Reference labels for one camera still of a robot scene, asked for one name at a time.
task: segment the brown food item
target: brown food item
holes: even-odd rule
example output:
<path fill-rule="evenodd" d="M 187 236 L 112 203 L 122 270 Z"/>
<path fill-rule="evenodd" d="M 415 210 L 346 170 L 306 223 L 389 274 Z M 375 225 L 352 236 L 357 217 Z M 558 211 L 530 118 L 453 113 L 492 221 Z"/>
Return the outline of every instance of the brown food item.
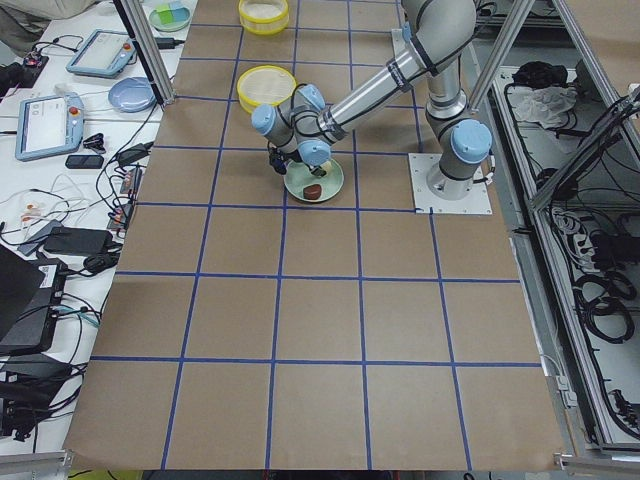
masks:
<path fill-rule="evenodd" d="M 322 185 L 314 183 L 313 185 L 309 185 L 308 187 L 304 187 L 302 190 L 302 196 L 305 200 L 317 200 L 322 195 Z"/>

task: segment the white mounting plate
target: white mounting plate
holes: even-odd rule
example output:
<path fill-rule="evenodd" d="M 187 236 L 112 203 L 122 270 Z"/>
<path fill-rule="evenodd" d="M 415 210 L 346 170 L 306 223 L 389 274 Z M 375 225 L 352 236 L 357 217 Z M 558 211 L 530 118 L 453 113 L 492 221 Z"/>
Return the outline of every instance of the white mounting plate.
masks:
<path fill-rule="evenodd" d="M 455 214 L 455 215 L 491 215 L 491 202 L 484 183 L 474 183 L 469 194 L 462 200 L 445 200 L 433 194 L 427 186 L 427 174 L 431 167 L 440 161 L 441 155 L 410 153 L 409 168 L 413 185 L 413 203 L 416 213 Z M 473 178 L 484 175 L 478 168 Z"/>
<path fill-rule="evenodd" d="M 402 29 L 391 29 L 391 41 L 393 42 L 394 55 L 398 55 L 402 50 L 404 50 L 404 38 L 402 36 Z"/>

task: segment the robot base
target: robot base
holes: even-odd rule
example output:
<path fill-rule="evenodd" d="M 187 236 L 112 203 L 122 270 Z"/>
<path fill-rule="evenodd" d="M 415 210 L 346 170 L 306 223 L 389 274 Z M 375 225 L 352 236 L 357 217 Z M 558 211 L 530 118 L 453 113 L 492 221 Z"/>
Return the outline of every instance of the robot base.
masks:
<path fill-rule="evenodd" d="M 416 213 L 456 214 L 456 215 L 491 215 L 491 203 L 484 183 L 473 184 L 469 194 L 461 200 L 445 200 L 435 195 L 427 186 L 427 175 L 431 168 L 440 161 L 441 155 L 410 153 L 409 168 L 413 185 L 413 202 Z M 482 171 L 478 168 L 474 178 L 481 179 Z"/>

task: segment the robotic arm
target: robotic arm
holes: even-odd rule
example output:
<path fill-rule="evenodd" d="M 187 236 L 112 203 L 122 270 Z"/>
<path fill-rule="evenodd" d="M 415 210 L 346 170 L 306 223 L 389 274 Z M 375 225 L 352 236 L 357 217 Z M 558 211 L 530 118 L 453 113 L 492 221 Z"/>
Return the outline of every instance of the robotic arm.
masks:
<path fill-rule="evenodd" d="M 314 85 L 301 84 L 279 106 L 254 110 L 253 127 L 269 141 L 269 160 L 278 173 L 296 161 L 316 176 L 325 175 L 331 145 L 428 76 L 427 118 L 444 150 L 432 190 L 444 198 L 464 196 L 491 147 L 489 130 L 465 120 L 466 96 L 458 75 L 458 57 L 474 34 L 475 2 L 402 0 L 402 6 L 408 19 L 405 49 L 346 98 L 326 107 Z"/>

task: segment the plate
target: plate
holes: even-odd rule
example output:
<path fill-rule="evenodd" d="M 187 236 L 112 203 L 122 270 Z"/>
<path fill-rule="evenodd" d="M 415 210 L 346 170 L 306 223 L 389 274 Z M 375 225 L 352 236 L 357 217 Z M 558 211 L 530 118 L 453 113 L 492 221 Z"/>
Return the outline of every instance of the plate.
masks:
<path fill-rule="evenodd" d="M 315 177 L 309 172 L 309 167 L 304 163 L 291 162 L 287 167 L 287 174 L 284 176 L 284 186 L 291 195 L 302 202 L 326 202 L 338 194 L 344 183 L 344 173 L 340 164 L 331 159 L 331 165 L 333 169 L 324 177 Z M 307 200 L 304 198 L 302 190 L 315 183 L 322 186 L 322 195 L 318 200 Z"/>
<path fill-rule="evenodd" d="M 182 7 L 179 10 L 186 10 L 186 13 L 188 14 L 186 20 L 182 20 L 180 22 L 162 23 L 160 21 L 158 12 L 152 10 L 149 14 L 149 22 L 151 22 L 153 28 L 161 32 L 177 32 L 178 30 L 182 30 L 184 27 L 189 25 L 189 22 L 191 21 L 191 11 L 187 7 Z"/>

